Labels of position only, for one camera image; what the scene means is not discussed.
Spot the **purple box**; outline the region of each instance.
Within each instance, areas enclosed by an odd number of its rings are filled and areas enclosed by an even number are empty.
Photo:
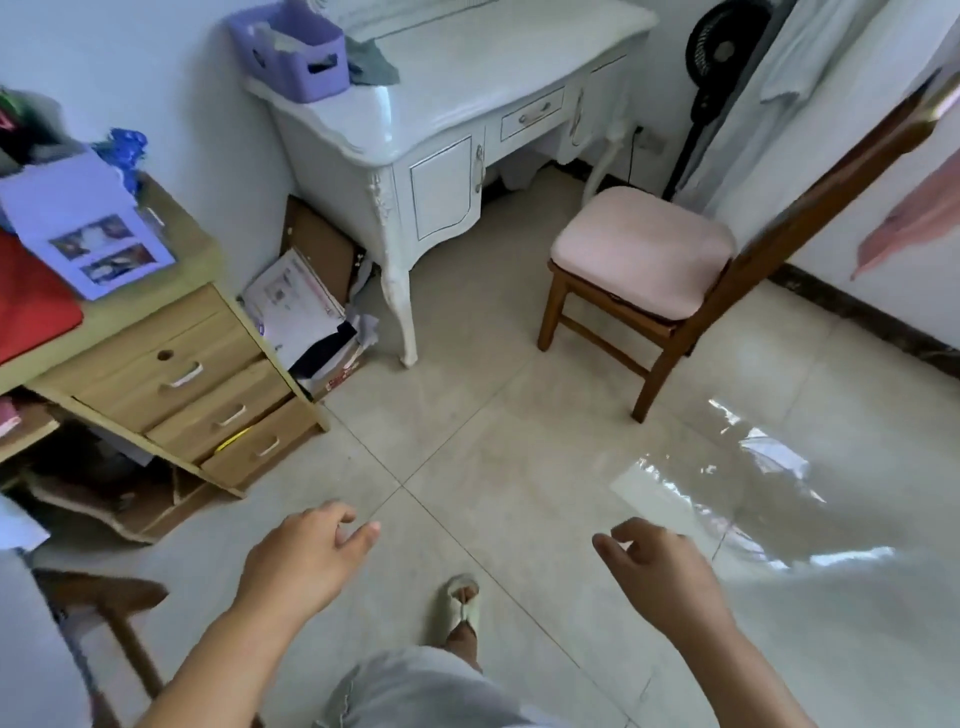
[[[0,206],[24,247],[89,301],[175,262],[93,152],[0,179]]]
[[[309,47],[277,51],[259,23]],[[291,101],[309,104],[350,88],[344,32],[304,3],[250,8],[229,16],[227,25],[246,72]]]

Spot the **seat cushion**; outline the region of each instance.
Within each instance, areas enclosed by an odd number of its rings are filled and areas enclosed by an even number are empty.
[[[553,261],[671,321],[696,313],[733,256],[726,226],[633,187],[594,197],[553,244]]]

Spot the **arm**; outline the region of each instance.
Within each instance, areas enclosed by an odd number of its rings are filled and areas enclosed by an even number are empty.
[[[289,516],[247,557],[237,597],[213,621],[138,728],[248,728],[290,642],[332,602],[376,543],[343,503]]]
[[[815,728],[737,628],[713,569],[686,536],[634,518],[593,545],[634,608],[678,649],[723,728]]]

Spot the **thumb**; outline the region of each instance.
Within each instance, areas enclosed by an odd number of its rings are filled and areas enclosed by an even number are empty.
[[[364,523],[340,546],[341,558],[347,562],[351,570],[359,568],[378,538],[380,538],[380,523],[376,521]]]
[[[598,533],[593,537],[593,547],[600,558],[603,559],[604,564],[607,565],[607,569],[613,574],[617,583],[621,587],[626,585],[636,569],[636,564],[623,550],[623,546],[610,536]]]

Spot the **white slipper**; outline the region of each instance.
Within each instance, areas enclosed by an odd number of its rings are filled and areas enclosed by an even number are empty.
[[[476,590],[476,596],[464,604],[455,595],[466,587]],[[449,597],[450,628],[452,632],[461,622],[466,622],[473,630],[473,634],[480,637],[480,585],[477,580],[467,573],[454,576],[446,585],[446,595]]]

